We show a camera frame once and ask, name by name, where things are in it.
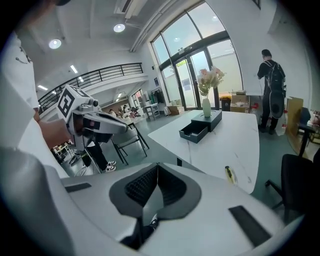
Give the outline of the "small grey metal table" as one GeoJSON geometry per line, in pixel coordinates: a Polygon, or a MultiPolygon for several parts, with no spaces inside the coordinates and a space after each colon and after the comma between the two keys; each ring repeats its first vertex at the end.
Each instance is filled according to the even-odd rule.
{"type": "Polygon", "coordinates": [[[160,116],[160,111],[159,111],[157,103],[147,105],[143,109],[145,110],[145,113],[146,113],[148,119],[155,120],[157,117],[160,116]]]}

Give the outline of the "person's left forearm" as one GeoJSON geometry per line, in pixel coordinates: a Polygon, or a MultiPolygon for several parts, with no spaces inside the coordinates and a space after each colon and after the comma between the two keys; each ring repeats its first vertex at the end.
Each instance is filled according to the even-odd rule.
{"type": "Polygon", "coordinates": [[[37,123],[49,149],[72,139],[72,135],[69,133],[67,124],[63,119],[56,119],[49,122],[39,120],[37,123]]]}

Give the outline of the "glass entrance door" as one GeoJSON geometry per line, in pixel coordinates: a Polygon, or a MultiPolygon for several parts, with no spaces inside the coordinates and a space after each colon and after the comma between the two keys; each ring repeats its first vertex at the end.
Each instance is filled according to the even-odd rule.
{"type": "Polygon", "coordinates": [[[200,94],[199,85],[201,69],[209,69],[212,65],[207,47],[192,53],[181,55],[178,60],[168,61],[161,67],[165,93],[171,106],[184,111],[201,110],[204,97],[200,94]]]}

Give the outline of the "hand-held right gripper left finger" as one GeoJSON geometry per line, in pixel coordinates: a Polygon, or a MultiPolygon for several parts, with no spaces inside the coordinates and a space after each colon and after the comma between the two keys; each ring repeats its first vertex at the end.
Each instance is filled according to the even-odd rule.
{"type": "Polygon", "coordinates": [[[37,171],[37,241],[50,253],[155,253],[145,236],[143,204],[157,184],[158,166],[61,180],[50,167],[37,171]]]}

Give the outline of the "yellow-black pen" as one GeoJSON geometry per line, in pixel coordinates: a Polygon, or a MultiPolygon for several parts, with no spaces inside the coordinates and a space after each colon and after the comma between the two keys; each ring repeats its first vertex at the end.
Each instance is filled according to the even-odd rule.
{"type": "Polygon", "coordinates": [[[238,179],[237,179],[237,176],[234,172],[234,170],[232,168],[230,168],[228,165],[225,166],[225,173],[226,173],[226,177],[227,177],[227,180],[233,184],[233,185],[237,185],[238,184],[238,179]]]}

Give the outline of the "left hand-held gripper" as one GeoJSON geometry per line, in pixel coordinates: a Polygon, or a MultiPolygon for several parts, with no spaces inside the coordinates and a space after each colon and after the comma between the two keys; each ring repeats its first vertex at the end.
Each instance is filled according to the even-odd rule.
{"type": "Polygon", "coordinates": [[[57,114],[66,123],[68,132],[72,136],[74,147],[83,151],[90,143],[89,138],[77,131],[77,120],[83,120],[85,115],[95,112],[99,117],[99,133],[101,134],[124,134],[128,131],[128,125],[120,118],[99,111],[99,103],[81,88],[66,85],[57,103],[57,114]]]}

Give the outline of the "dark green drawer box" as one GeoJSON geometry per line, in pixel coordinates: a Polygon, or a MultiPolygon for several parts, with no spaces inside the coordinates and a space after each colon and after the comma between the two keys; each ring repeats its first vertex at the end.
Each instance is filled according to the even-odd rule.
{"type": "Polygon", "coordinates": [[[211,133],[222,120],[221,110],[212,110],[209,117],[199,114],[191,119],[190,124],[179,130],[181,138],[197,144],[211,133]]]}

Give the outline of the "wooden board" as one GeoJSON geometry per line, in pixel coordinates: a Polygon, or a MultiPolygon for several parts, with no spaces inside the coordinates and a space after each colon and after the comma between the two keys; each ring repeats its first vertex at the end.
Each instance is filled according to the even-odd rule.
{"type": "Polygon", "coordinates": [[[303,108],[303,99],[297,97],[289,97],[287,99],[287,133],[296,137],[298,126],[300,123],[301,111],[303,108]]]}

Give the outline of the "black mezzanine railing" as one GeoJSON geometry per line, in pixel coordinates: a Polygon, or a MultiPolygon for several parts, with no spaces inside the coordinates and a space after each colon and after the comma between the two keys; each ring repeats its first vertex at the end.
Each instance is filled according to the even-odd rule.
{"type": "Polygon", "coordinates": [[[143,67],[141,62],[118,64],[84,73],[58,85],[54,89],[50,90],[47,94],[42,96],[38,100],[39,114],[41,115],[58,102],[66,85],[85,89],[100,82],[106,82],[112,79],[142,73],[143,67]]]}

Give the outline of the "black bin yellow lid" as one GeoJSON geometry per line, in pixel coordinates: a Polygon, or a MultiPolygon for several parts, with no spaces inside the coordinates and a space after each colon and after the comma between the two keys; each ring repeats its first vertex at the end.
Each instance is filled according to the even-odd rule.
{"type": "Polygon", "coordinates": [[[222,111],[230,112],[231,111],[231,101],[232,95],[230,93],[222,93],[219,95],[220,108],[222,111]]]}

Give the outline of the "low cardboard box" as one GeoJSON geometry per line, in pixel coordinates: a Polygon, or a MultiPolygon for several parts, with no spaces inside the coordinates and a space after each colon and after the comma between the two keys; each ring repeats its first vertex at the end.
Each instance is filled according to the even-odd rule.
{"type": "Polygon", "coordinates": [[[171,116],[181,115],[185,112],[183,107],[179,106],[167,106],[171,116]]]}

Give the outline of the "pink artificial flowers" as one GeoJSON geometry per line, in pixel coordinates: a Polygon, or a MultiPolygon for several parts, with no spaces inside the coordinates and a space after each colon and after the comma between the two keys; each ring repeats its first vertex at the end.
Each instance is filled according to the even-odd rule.
{"type": "Polygon", "coordinates": [[[222,72],[216,66],[212,66],[209,70],[202,68],[199,71],[198,89],[201,96],[204,98],[209,97],[211,89],[217,89],[218,86],[224,81],[226,73],[222,72]]]}

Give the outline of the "black mesh office chair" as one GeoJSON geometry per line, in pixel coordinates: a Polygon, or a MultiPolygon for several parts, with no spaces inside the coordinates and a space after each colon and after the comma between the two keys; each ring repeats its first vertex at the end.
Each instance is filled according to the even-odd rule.
{"type": "Polygon", "coordinates": [[[320,149],[313,160],[285,154],[281,162],[281,186],[270,179],[264,185],[271,186],[281,196],[281,201],[272,208],[284,206],[286,223],[292,211],[299,214],[309,212],[315,205],[313,201],[320,198],[320,149]]]}

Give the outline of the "white marble table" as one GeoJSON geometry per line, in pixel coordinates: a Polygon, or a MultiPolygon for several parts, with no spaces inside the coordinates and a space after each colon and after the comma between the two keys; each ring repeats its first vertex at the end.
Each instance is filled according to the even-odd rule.
{"type": "Polygon", "coordinates": [[[218,125],[198,143],[180,137],[200,110],[187,111],[179,118],[148,134],[153,141],[198,170],[226,179],[225,167],[235,173],[237,185],[248,194],[254,191],[260,156],[257,118],[251,113],[222,112],[218,125]]]}

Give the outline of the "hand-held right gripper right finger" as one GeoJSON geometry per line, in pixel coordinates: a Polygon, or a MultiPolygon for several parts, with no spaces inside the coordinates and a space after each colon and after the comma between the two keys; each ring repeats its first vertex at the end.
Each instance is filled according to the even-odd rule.
{"type": "Polygon", "coordinates": [[[248,255],[254,246],[229,209],[243,206],[271,235],[283,221],[268,206],[228,181],[167,164],[195,180],[201,188],[196,208],[183,219],[160,221],[139,252],[147,256],[237,256],[248,255]]]}

